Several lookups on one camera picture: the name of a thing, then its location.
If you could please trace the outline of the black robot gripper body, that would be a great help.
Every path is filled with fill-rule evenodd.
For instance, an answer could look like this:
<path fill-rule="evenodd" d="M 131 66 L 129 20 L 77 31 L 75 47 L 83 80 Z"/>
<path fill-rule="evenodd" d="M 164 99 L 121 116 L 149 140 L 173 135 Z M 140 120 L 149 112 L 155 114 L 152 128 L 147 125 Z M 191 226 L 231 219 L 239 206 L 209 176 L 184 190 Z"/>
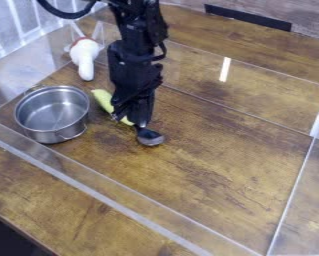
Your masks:
<path fill-rule="evenodd" d="M 159 0 L 109 0 L 109 10 L 121 36 L 108 47 L 112 98 L 128 100 L 160 80 L 168 25 Z"/>

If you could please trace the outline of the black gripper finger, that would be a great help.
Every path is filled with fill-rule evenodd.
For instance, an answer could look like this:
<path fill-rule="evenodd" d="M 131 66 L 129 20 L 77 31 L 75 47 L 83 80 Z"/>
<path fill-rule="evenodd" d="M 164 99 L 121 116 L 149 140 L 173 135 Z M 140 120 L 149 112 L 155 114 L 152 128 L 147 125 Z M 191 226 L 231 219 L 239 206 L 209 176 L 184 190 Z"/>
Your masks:
<path fill-rule="evenodd" d="M 113 106 L 113 111 L 111 113 L 112 118 L 116 121 L 120 121 L 123 118 L 127 118 L 127 120 L 132 122 L 133 98 L 121 98 L 120 96 L 113 95 L 111 99 L 111 104 Z"/>
<path fill-rule="evenodd" d="M 153 89 L 136 89 L 132 97 L 131 106 L 131 122 L 139 127 L 144 128 L 152 118 L 155 102 L 155 90 Z"/>

